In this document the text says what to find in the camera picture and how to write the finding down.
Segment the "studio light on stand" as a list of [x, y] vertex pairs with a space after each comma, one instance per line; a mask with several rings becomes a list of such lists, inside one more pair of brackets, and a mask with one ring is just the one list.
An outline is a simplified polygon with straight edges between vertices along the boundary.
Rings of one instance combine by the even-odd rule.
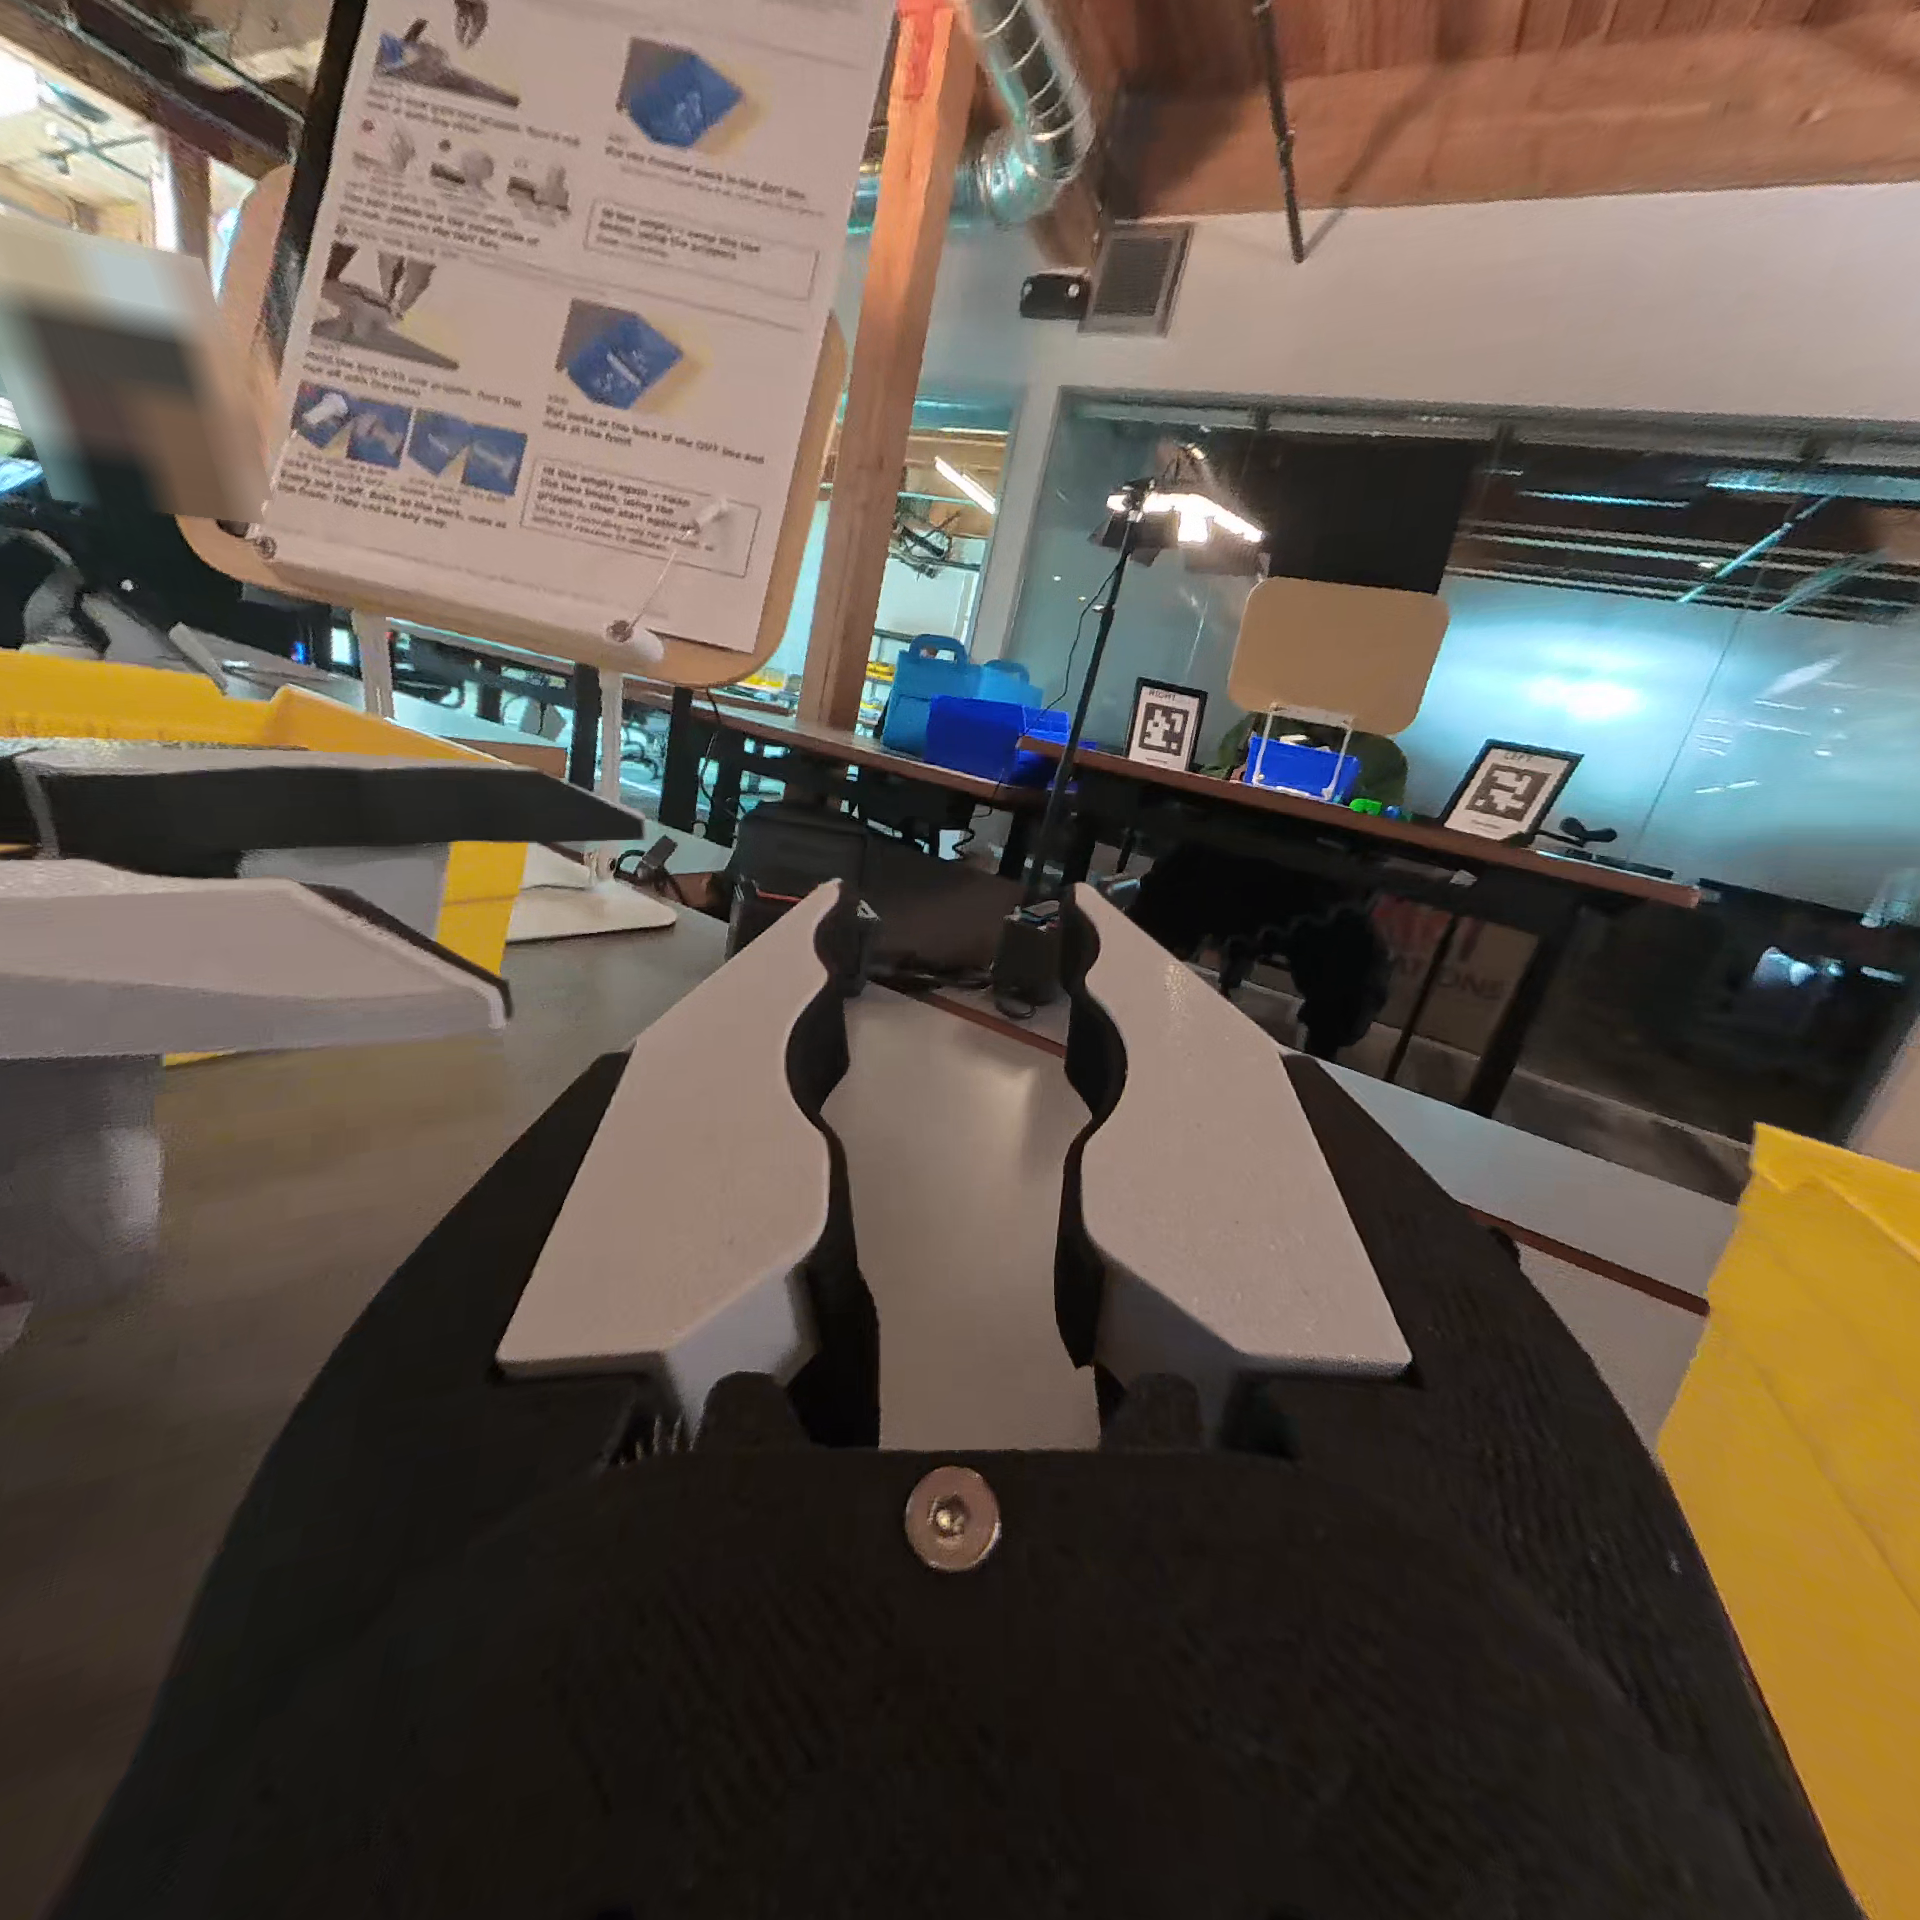
[[1025, 1019], [1063, 987], [1064, 905], [1073, 884], [1072, 794], [1084, 757], [1088, 713], [1103, 665], [1122, 587], [1135, 560], [1166, 548], [1239, 546], [1256, 550], [1264, 531], [1229, 504], [1210, 460], [1193, 441], [1173, 441], [1146, 475], [1119, 485], [1108, 499], [1106, 533], [1118, 537], [1103, 594], [1097, 596], [1092, 642], [1063, 747], [1047, 782], [1040, 828], [1022, 868], [1022, 897], [998, 929], [990, 968], [993, 1012]]

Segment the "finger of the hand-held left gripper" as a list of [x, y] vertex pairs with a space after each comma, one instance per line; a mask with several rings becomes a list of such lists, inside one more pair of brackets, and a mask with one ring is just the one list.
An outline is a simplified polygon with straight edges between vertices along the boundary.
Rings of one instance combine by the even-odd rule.
[[604, 845], [639, 816], [492, 757], [420, 758], [108, 739], [6, 739], [1, 840], [122, 874], [224, 881], [255, 852]]
[[337, 886], [6, 862], [5, 1307], [95, 1305], [149, 1275], [164, 1061], [456, 1040], [509, 1012], [497, 976]]

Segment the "glass partition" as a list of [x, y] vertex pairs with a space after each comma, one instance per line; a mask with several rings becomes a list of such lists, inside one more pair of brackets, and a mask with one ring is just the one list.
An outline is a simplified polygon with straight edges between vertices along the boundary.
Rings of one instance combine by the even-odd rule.
[[1519, 1068], [1841, 1139], [1916, 1019], [1916, 424], [1066, 390], [998, 642], [1053, 698], [1108, 496], [1173, 444], [1264, 529], [1256, 577], [1447, 603], [1415, 813], [1489, 739], [1572, 752], [1551, 820], [1697, 889], [1585, 916]]

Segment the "framed marker tag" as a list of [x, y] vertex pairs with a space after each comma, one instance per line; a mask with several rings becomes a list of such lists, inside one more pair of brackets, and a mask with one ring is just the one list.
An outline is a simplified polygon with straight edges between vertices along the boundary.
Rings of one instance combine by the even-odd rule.
[[1137, 677], [1122, 757], [1157, 772], [1186, 776], [1201, 742], [1207, 707], [1201, 689]]
[[1529, 848], [1581, 762], [1581, 752], [1488, 739], [1434, 824], [1492, 845]]

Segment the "black hanging rod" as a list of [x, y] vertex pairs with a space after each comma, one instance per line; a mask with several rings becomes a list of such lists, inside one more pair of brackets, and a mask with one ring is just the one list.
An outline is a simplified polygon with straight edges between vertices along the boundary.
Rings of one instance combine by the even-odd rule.
[[1255, 24], [1255, 41], [1262, 61], [1264, 105], [1279, 169], [1286, 251], [1296, 266], [1304, 266], [1309, 250], [1298, 180], [1296, 130], [1288, 114], [1286, 61], [1279, 34], [1279, 13], [1273, 2], [1249, 2], [1249, 18]]

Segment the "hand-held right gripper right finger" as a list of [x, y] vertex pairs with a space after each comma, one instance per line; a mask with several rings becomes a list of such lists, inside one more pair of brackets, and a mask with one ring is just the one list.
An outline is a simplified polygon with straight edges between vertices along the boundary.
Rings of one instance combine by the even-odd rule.
[[1167, 1376], [1217, 1442], [1273, 1381], [1400, 1381], [1408, 1339], [1284, 1046], [1088, 882], [1061, 901], [1061, 942], [1088, 1115], [1063, 1162], [1053, 1315], [1098, 1419]]

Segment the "wooden support post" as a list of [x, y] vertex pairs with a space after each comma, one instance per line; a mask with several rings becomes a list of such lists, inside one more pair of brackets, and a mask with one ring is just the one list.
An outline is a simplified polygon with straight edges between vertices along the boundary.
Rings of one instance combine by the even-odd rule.
[[881, 572], [921, 358], [969, 130], [973, 45], [949, 2], [898, 6], [879, 193], [837, 441], [799, 717], [852, 732], [873, 656]]

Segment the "small blue plastic bin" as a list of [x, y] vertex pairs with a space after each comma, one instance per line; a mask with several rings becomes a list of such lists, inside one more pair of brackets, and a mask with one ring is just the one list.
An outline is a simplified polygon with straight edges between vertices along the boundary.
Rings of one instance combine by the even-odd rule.
[[1352, 752], [1255, 733], [1241, 762], [1241, 779], [1262, 792], [1346, 806], [1357, 795], [1359, 758]]

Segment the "wall vent grille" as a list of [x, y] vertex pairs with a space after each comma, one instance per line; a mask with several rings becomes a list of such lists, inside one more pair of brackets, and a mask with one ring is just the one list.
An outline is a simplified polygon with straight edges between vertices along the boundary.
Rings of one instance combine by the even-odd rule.
[[1088, 277], [1076, 328], [1113, 338], [1167, 336], [1193, 244], [1193, 222], [1111, 225]]

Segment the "beige board on stand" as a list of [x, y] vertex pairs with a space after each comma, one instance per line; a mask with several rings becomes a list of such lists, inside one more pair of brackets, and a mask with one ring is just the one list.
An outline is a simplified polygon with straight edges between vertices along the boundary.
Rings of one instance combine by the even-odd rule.
[[1329, 733], [1335, 758], [1399, 740], [1417, 717], [1448, 630], [1434, 592], [1269, 579], [1249, 590], [1226, 693], [1253, 717], [1232, 779], [1270, 787], [1262, 755], [1282, 724]]

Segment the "printed instruction sheet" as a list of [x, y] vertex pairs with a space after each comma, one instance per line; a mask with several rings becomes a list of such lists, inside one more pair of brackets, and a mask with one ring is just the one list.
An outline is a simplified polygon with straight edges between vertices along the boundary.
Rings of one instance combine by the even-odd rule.
[[746, 653], [894, 4], [364, 4], [257, 533]]

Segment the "blue plastic tote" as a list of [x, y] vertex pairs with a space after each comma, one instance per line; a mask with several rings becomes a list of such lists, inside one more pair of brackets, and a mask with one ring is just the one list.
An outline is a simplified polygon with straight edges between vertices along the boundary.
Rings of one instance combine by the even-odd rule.
[[973, 661], [958, 638], [917, 636], [895, 661], [878, 740], [886, 752], [921, 757], [930, 705], [942, 698], [982, 699], [1041, 708], [1045, 693], [1034, 689], [1022, 664]]

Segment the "black electronic device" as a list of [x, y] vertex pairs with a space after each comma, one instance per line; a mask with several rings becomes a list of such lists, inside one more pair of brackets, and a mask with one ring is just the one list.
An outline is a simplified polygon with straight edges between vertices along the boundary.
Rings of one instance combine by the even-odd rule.
[[829, 882], [838, 905], [824, 930], [847, 997], [865, 985], [910, 997], [981, 993], [1005, 1018], [1064, 997], [1056, 902], [1029, 902], [1014, 881], [798, 802], [762, 802], [736, 830], [710, 893], [710, 915], [726, 925], [724, 957]]

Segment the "white board stand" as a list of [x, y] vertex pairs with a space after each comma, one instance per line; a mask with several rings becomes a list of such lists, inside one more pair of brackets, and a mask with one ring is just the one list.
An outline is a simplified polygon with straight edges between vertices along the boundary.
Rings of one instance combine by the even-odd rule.
[[[553, 762], [551, 752], [526, 758], [530, 742], [522, 736], [509, 736], [494, 723], [397, 693], [392, 628], [386, 619], [351, 613], [351, 642], [361, 678], [356, 699], [364, 713], [396, 723], [438, 745], [482, 752], [540, 772]], [[450, 921], [454, 930], [484, 932], [478, 957], [492, 961], [497, 961], [512, 945], [670, 929], [674, 921], [671, 908], [650, 902], [631, 884], [612, 877], [614, 852], [617, 845], [578, 850], [559, 844], [532, 844], [518, 865], [513, 899], [506, 899], [502, 882], [494, 877], [482, 877], [478, 892], [473, 892], [462, 874], [450, 872], [442, 921]]]

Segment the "silver ventilation duct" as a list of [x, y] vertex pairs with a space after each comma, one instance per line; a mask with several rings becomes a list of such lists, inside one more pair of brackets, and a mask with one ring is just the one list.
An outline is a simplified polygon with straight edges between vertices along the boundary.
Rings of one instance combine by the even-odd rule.
[[950, 220], [1016, 228], [1050, 212], [1088, 164], [1092, 93], [1050, 4], [964, 2], [964, 13], [1001, 124], [958, 162]]

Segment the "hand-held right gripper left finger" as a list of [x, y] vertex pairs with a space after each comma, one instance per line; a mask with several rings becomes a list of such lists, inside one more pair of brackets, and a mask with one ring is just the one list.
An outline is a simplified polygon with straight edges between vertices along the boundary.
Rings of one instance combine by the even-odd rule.
[[625, 1376], [687, 1427], [729, 1376], [789, 1389], [824, 1444], [879, 1440], [879, 1332], [847, 1160], [837, 962], [857, 901], [826, 881], [631, 1044], [496, 1366]]

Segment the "cardboard box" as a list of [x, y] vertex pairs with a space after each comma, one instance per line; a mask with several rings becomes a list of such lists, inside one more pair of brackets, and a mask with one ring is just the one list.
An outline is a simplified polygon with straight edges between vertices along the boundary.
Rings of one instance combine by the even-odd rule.
[[1400, 1029], [1425, 994], [1415, 1037], [1481, 1052], [1519, 987], [1536, 937], [1396, 897], [1373, 901], [1372, 918], [1386, 957], [1386, 987], [1368, 1034]]

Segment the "yellow plastic bin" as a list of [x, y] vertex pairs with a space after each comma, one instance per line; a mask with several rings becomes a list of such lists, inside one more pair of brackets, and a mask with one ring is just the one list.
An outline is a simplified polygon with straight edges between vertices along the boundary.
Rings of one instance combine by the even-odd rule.
[[1660, 1461], [1862, 1914], [1918, 1915], [1918, 1178], [1760, 1126]]
[[[509, 758], [532, 739], [456, 708], [396, 696], [392, 715], [361, 708], [361, 683], [273, 683], [233, 670], [217, 691], [201, 675], [122, 664], [1, 653], [1, 736], [65, 736], [135, 745], [314, 749], [336, 755]], [[526, 844], [454, 844], [448, 852], [436, 937], [496, 968], [506, 948]]]

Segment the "black office chair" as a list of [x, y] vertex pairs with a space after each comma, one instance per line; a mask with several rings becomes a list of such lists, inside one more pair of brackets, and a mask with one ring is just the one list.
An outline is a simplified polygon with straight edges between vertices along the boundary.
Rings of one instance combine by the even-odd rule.
[[1368, 902], [1269, 858], [1201, 844], [1162, 852], [1127, 918], [1175, 957], [1214, 948], [1223, 993], [1255, 962], [1284, 968], [1300, 997], [1309, 1057], [1332, 1061], [1372, 1030], [1391, 985], [1391, 954]]

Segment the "wooden office desk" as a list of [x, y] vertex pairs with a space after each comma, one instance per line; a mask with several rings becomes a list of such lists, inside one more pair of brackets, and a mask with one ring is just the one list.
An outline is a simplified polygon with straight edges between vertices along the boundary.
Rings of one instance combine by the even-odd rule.
[[1368, 897], [1396, 897], [1525, 932], [1534, 952], [1510, 993], [1464, 1094], [1468, 1113], [1494, 1117], [1575, 934], [1585, 916], [1641, 905], [1692, 913], [1693, 884], [1657, 881], [1575, 858], [1498, 845], [1438, 825], [1389, 820], [1207, 776], [1158, 771], [1079, 749], [1063, 797], [1064, 840], [1053, 854], [1064, 881], [1084, 881], [1094, 848], [1128, 837], [1199, 844], [1262, 858]]
[[718, 848], [736, 841], [752, 794], [775, 787], [783, 800], [840, 812], [940, 854], [950, 832], [969, 844], [991, 824], [996, 875], [1022, 872], [1040, 840], [1047, 797], [1040, 789], [993, 784], [940, 764], [884, 749], [855, 732], [807, 724], [752, 705], [720, 705], [687, 689], [631, 678], [625, 715], [665, 721], [657, 820], [671, 832], [700, 832]]

